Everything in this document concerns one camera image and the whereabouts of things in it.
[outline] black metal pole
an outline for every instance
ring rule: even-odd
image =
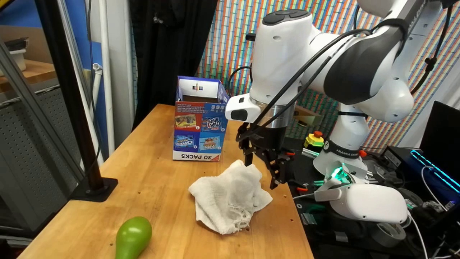
[[[73,73],[68,45],[65,42],[61,19],[58,16],[57,2],[34,0],[34,3],[47,41],[47,48],[54,64],[55,75],[70,117],[86,176],[76,192],[73,192],[70,199],[103,202],[111,193],[117,185],[117,180],[100,178],[94,147],[91,145],[84,117],[81,97],[78,94],[76,75]]]

